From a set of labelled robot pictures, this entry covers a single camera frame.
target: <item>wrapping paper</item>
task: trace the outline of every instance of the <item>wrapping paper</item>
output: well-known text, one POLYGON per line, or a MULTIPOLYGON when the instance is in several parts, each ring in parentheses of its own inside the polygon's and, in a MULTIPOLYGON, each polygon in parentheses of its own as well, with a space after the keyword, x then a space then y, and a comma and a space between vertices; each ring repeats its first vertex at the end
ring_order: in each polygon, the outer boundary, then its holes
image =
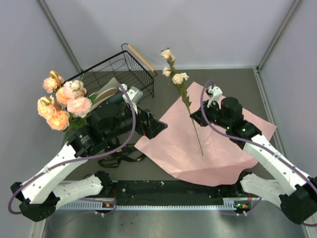
MULTIPOLYGON (((201 85, 193 83, 187 90, 192 101, 191 112, 200 107, 202 89, 201 85)), ((243 114, 268 140, 271 139, 276 130, 275 125, 246 109, 243 109, 243 114)), ((209 126, 200 127, 195 122, 204 151, 202 156, 192 121, 181 98, 160 120, 167 123, 168 128, 151 140, 143 136, 135 147, 177 179, 207 186, 234 184, 244 169, 257 164, 256 159, 241 150, 229 138, 219 135, 209 126)), ((225 132, 225 129, 218 126, 217 128, 225 132)))

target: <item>white wall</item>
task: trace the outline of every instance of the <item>white wall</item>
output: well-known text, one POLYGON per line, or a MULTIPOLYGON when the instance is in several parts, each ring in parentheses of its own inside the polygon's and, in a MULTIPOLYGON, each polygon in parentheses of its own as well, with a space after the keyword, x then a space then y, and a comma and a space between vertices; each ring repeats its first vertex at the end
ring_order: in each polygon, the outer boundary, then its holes
POLYGON ((0 232, 27 238, 31 221, 7 210, 10 186, 38 172, 61 146, 62 133, 37 115, 43 79, 52 69, 66 78, 76 71, 35 0, 2 4, 0 29, 0 232))
POLYGON ((317 1, 305 0, 262 71, 286 153, 317 176, 317 1))
POLYGON ((45 0, 83 68, 128 42, 156 69, 258 65, 293 0, 45 0))

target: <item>basket handle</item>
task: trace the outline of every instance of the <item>basket handle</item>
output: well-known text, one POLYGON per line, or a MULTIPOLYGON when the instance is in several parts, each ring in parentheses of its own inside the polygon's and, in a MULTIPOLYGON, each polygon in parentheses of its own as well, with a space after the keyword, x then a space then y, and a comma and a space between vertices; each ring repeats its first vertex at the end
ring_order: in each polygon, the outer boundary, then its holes
POLYGON ((153 66, 147 62, 141 55, 139 52, 137 52, 131 45, 127 45, 127 47, 130 49, 130 51, 132 51, 149 69, 150 71, 154 72, 155 69, 153 68, 153 66))

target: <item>wire basket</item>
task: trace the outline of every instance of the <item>wire basket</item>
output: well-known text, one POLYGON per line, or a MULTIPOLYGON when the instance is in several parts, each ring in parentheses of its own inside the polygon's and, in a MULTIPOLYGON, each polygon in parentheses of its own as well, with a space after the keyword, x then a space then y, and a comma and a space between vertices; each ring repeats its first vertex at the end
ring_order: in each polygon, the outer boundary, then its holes
POLYGON ((154 97, 154 77, 157 75, 155 69, 130 45, 121 45, 122 51, 101 61, 100 63, 80 72, 66 81, 79 78, 84 83, 88 95, 98 91, 105 86, 113 77, 121 84, 129 88, 135 86, 144 93, 144 97, 154 97), (124 50, 126 46, 133 52, 151 71, 149 73, 140 62, 124 50))

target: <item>flower stem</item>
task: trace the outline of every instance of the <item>flower stem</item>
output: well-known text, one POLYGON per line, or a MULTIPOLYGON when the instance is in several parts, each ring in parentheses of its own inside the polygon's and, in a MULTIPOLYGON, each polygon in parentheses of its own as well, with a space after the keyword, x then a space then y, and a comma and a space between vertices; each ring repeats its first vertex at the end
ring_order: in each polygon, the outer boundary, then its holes
POLYGON ((193 123, 194 129, 195 129, 195 133, 196 133, 196 136, 197 136, 197 139, 198 139, 198 143, 199 143, 199 146, 200 146, 200 150, 201 150, 202 156, 203 156, 203 155, 204 155, 203 147, 202 147, 202 145, 201 145, 201 143, 200 143, 200 139, 199 139, 199 136, 198 136, 198 132, 197 132, 197 129, 196 129, 196 126, 195 126, 195 122, 194 122, 193 119, 192 119, 192 123, 193 123))

